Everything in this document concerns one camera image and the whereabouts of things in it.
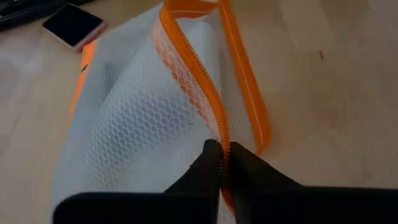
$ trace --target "orange fabric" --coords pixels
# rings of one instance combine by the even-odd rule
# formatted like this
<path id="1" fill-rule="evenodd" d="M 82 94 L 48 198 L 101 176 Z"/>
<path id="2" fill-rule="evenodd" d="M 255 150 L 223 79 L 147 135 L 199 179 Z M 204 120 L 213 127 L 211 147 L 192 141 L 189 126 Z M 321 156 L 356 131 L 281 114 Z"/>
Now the orange fabric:
<path id="1" fill-rule="evenodd" d="M 220 2 L 220 14 L 229 53 L 232 56 L 236 78 L 242 91 L 244 105 L 248 113 L 257 151 L 260 155 L 271 138 L 271 129 L 264 101 L 257 87 L 257 81 L 250 66 L 246 50 L 239 33 L 234 15 L 228 6 L 229 1 Z"/>
<path id="2" fill-rule="evenodd" d="M 82 56 L 81 62 L 80 62 L 80 74 L 79 74 L 79 77 L 77 78 L 75 95 L 73 96 L 72 105 L 69 110 L 68 126 L 70 125 L 70 122 L 72 121 L 72 116 L 75 111 L 75 106 L 76 106 L 77 100 L 79 99 L 81 90 L 83 89 L 83 85 L 85 83 L 86 76 L 87 76 L 88 70 L 90 68 L 90 64 L 93 61 L 95 48 L 96 48 L 95 41 L 92 41 L 90 44 L 84 46 L 84 48 L 83 48 L 83 56 Z"/>
<path id="3" fill-rule="evenodd" d="M 209 99 L 210 105 L 215 112 L 218 125 L 220 126 L 220 124 L 225 122 L 225 126 L 220 128 L 220 136 L 224 152 L 223 175 L 227 175 L 226 177 L 224 176 L 224 180 L 228 180 L 228 172 L 225 171 L 228 171 L 227 165 L 230 148 L 228 127 L 225 128 L 226 125 L 228 125 L 226 124 L 225 111 L 222 109 L 222 102 L 206 70 L 203 67 L 197 67 L 197 65 L 201 65 L 201 63 L 197 57 L 195 58 L 192 56 L 195 54 L 195 51 L 192 49 L 192 46 L 189 44 L 175 20 L 175 18 L 179 17 L 201 17 L 211 13 L 212 10 L 216 8 L 220 10 L 224 34 L 234 62 L 236 78 L 242 91 L 246 112 L 248 113 L 253 129 L 254 139 L 257 145 L 256 153 L 260 155 L 271 137 L 267 110 L 258 90 L 257 82 L 251 69 L 248 56 L 246 55 L 235 18 L 229 7 L 229 0 L 220 0 L 219 2 L 166 0 L 163 8 L 159 12 L 159 18 L 169 39 L 177 49 L 177 52 L 180 54 L 181 58 L 183 58 L 184 63 Z M 221 192 L 227 206 L 234 212 L 232 198 L 227 184 L 223 184 Z"/>

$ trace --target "smartphone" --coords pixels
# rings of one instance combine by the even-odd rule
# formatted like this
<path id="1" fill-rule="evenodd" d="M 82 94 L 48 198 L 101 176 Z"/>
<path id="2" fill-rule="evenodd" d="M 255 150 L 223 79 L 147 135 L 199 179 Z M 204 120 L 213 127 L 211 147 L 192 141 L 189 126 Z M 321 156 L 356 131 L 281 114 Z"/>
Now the smartphone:
<path id="1" fill-rule="evenodd" d="M 102 19 L 68 3 L 45 21 L 43 28 L 73 50 L 81 51 L 105 30 L 106 24 Z"/>

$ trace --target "mesh bag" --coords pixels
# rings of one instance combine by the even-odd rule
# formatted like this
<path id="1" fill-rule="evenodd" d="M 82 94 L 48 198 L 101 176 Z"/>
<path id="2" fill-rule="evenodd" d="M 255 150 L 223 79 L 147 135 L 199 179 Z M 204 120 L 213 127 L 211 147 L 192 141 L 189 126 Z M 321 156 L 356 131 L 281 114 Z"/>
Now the mesh bag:
<path id="1" fill-rule="evenodd" d="M 87 45 L 70 114 L 53 207 L 79 192 L 163 192 L 206 139 L 224 161 L 230 141 L 257 154 L 269 141 L 228 1 L 169 0 Z M 222 193 L 219 222 L 234 222 Z"/>

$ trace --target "wooden surface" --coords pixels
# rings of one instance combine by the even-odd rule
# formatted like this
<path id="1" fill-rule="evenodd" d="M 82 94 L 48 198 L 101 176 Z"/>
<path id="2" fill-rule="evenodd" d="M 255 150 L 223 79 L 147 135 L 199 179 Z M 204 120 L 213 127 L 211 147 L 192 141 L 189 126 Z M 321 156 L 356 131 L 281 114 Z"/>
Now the wooden surface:
<path id="1" fill-rule="evenodd" d="M 156 0 L 84 8 L 114 27 Z M 235 0 L 269 111 L 263 158 L 302 184 L 398 187 L 398 3 Z M 0 33 L 0 223 L 44 223 L 80 54 L 40 28 Z"/>

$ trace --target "orange trim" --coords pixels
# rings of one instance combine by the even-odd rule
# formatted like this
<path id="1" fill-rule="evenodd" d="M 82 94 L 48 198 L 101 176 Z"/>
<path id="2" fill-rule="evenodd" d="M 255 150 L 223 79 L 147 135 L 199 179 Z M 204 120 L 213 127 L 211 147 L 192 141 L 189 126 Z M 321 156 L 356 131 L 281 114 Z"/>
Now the orange trim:
<path id="1" fill-rule="evenodd" d="M 185 65 L 188 67 L 195 80 L 200 85 L 201 89 L 205 93 L 210 106 L 215 114 L 216 122 L 220 132 L 221 147 L 223 148 L 223 185 L 221 193 L 223 194 L 224 200 L 233 212 L 232 197 L 229 192 L 227 179 L 228 179 L 228 164 L 229 164 L 229 153 L 230 153 L 230 142 L 229 142 L 229 129 L 228 122 L 226 119 L 226 113 L 223 108 L 221 98 L 209 77 L 206 69 L 201 64 L 198 56 L 194 49 L 190 45 L 189 41 L 185 37 L 181 28 L 178 26 L 175 17 L 198 17 L 210 13 L 217 7 L 218 3 L 203 2 L 203 1 L 184 1 L 184 0 L 166 0 L 163 8 L 159 12 L 159 19 L 163 25 L 163 28 L 173 43 L 178 54 L 181 56 Z"/>
<path id="2" fill-rule="evenodd" d="M 75 95 L 73 96 L 72 105 L 70 106 L 70 110 L 69 110 L 68 126 L 70 125 L 70 122 L 72 121 L 72 116 L 73 116 L 73 113 L 75 112 L 75 106 L 76 106 L 77 100 L 79 99 L 81 90 L 83 89 L 83 85 L 85 83 L 86 76 L 87 76 L 88 70 L 90 68 L 90 64 L 93 61 L 95 48 L 96 48 L 96 41 L 92 41 L 90 44 L 84 46 L 84 48 L 83 48 L 83 56 L 82 56 L 81 62 L 80 62 L 80 74 L 79 74 L 79 77 L 77 78 L 76 91 L 75 91 Z"/>
<path id="3" fill-rule="evenodd" d="M 257 86 L 256 78 L 250 66 L 250 62 L 235 17 L 229 7 L 228 0 L 220 1 L 220 14 L 224 34 L 227 39 L 229 53 L 232 56 L 236 79 L 242 91 L 244 105 L 248 113 L 257 151 L 260 155 L 268 145 L 271 138 L 268 115 L 264 101 Z"/>
<path id="4" fill-rule="evenodd" d="M 156 37 L 153 34 L 151 35 L 151 39 L 152 39 L 153 43 L 155 43 L 156 52 L 160 55 L 160 57 L 163 61 L 163 64 L 170 70 L 170 73 L 172 74 L 174 80 L 180 85 L 181 90 L 186 95 L 188 95 L 189 102 L 191 103 L 191 105 L 193 105 L 197 109 L 197 112 L 199 113 L 201 118 L 205 121 L 205 124 L 211 130 L 212 134 L 216 135 L 217 134 L 216 131 L 213 130 L 213 127 L 210 126 L 211 119 L 207 116 L 206 113 L 203 112 L 204 108 L 202 107 L 202 105 L 199 102 L 196 102 L 196 95 L 195 95 L 192 87 L 187 86 L 186 79 L 179 77 L 179 71 L 174 66 L 175 62 L 171 62 L 168 60 L 167 54 L 170 54 L 170 52 L 167 52 L 163 49 L 164 46 L 162 46 L 162 44 L 164 44 L 164 43 L 160 43 L 162 40 L 158 40 L 158 37 Z"/>
<path id="5" fill-rule="evenodd" d="M 175 18 L 179 17 L 196 18 L 204 16 L 211 13 L 212 10 L 217 7 L 220 10 L 224 34 L 227 39 L 229 52 L 234 62 L 236 78 L 242 91 L 244 105 L 246 107 L 246 112 L 248 113 L 254 139 L 256 141 L 256 153 L 257 155 L 260 155 L 264 151 L 271 137 L 267 110 L 258 90 L 257 82 L 250 66 L 248 56 L 246 55 L 238 26 L 236 25 L 235 18 L 229 7 L 229 0 L 219 0 L 219 2 L 166 0 L 163 8 L 159 12 L 159 18 L 169 39 L 177 49 L 177 52 L 180 54 L 181 58 L 183 58 L 183 61 L 202 87 L 206 97 L 209 99 L 210 105 L 215 112 L 217 123 L 220 127 L 220 120 L 225 120 L 222 122 L 225 122 L 226 124 L 226 116 L 222 102 L 219 99 L 218 93 L 215 91 L 213 83 L 208 77 L 205 68 L 197 58 L 195 51 L 192 49 L 189 41 L 175 21 Z M 226 172 L 228 171 L 226 165 L 228 164 L 229 157 L 229 142 L 228 145 L 225 142 L 229 139 L 228 129 L 220 129 L 220 136 L 224 150 L 223 175 L 228 175 L 228 172 Z M 228 207 L 233 211 L 229 190 L 224 187 L 222 188 L 222 193 Z"/>

